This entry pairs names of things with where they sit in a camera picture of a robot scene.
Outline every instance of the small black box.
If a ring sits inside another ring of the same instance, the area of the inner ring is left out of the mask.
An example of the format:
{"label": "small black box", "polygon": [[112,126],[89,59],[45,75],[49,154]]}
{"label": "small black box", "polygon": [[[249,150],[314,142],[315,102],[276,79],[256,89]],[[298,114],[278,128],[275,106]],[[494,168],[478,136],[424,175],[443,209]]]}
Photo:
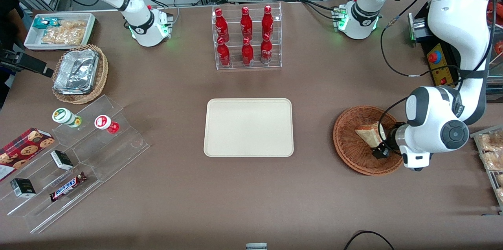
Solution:
{"label": "small black box", "polygon": [[31,198],[37,194],[29,179],[15,178],[11,181],[11,186],[14,194],[20,198]]}
{"label": "small black box", "polygon": [[66,169],[67,171],[73,168],[72,161],[68,159],[65,152],[54,150],[51,152],[51,156],[59,168]]}

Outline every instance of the emergency stop button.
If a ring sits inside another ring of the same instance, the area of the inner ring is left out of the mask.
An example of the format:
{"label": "emergency stop button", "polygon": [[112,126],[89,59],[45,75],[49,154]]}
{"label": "emergency stop button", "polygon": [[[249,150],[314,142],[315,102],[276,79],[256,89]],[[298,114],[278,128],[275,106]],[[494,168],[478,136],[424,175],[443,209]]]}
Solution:
{"label": "emergency stop button", "polygon": [[438,64],[442,59],[442,54],[440,51],[434,51],[428,55],[428,61],[433,64]]}

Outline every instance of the bread slice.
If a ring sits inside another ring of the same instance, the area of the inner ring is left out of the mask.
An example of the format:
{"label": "bread slice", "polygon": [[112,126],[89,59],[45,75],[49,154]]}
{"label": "bread slice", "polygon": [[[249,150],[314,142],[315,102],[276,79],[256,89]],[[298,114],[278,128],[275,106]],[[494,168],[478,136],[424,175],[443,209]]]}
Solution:
{"label": "bread slice", "polygon": [[[379,137],[378,121],[373,124],[359,126],[354,131],[370,146],[370,148],[375,148],[382,142],[381,137]],[[386,134],[384,134],[382,125],[381,136],[383,139],[386,139]]]}

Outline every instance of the white bottle cap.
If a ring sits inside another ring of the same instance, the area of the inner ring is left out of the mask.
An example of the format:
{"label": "white bottle cap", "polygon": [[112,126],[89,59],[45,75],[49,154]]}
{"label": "white bottle cap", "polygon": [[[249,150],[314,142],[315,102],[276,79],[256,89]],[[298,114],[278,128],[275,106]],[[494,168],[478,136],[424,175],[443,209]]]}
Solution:
{"label": "white bottle cap", "polygon": [[110,127],[110,125],[112,125],[112,120],[104,114],[100,115],[95,120],[95,126],[98,129],[105,130]]}
{"label": "white bottle cap", "polygon": [[60,124],[66,124],[70,122],[73,114],[70,110],[60,107],[52,113],[52,120]]}

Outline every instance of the clear acrylic bottle rack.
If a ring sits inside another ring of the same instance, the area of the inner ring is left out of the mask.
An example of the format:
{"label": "clear acrylic bottle rack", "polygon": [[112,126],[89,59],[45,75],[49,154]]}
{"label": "clear acrylic bottle rack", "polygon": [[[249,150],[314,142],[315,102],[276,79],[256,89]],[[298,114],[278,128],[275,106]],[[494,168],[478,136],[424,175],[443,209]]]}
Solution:
{"label": "clear acrylic bottle rack", "polygon": [[[260,62],[260,44],[262,43],[262,17],[264,16],[264,6],[270,5],[272,8],[273,15],[273,35],[271,37],[271,43],[273,44],[272,60],[269,64],[263,64]],[[254,63],[251,67],[246,67],[243,65],[241,58],[241,47],[243,46],[243,35],[241,34],[241,7],[236,5],[218,5],[212,8],[211,16],[211,26],[213,29],[213,46],[215,49],[215,64],[218,70],[220,69],[270,69],[274,67],[281,67],[282,62],[282,31],[281,31],[281,4],[280,3],[257,3],[250,5],[240,5],[248,6],[250,11],[250,17],[253,21],[253,39],[251,45],[253,47],[253,57]],[[229,67],[223,67],[218,58],[217,52],[217,38],[218,34],[216,31],[215,21],[215,9],[220,8],[223,13],[223,17],[227,20],[229,28],[229,42],[227,46],[230,52],[230,62]]]}

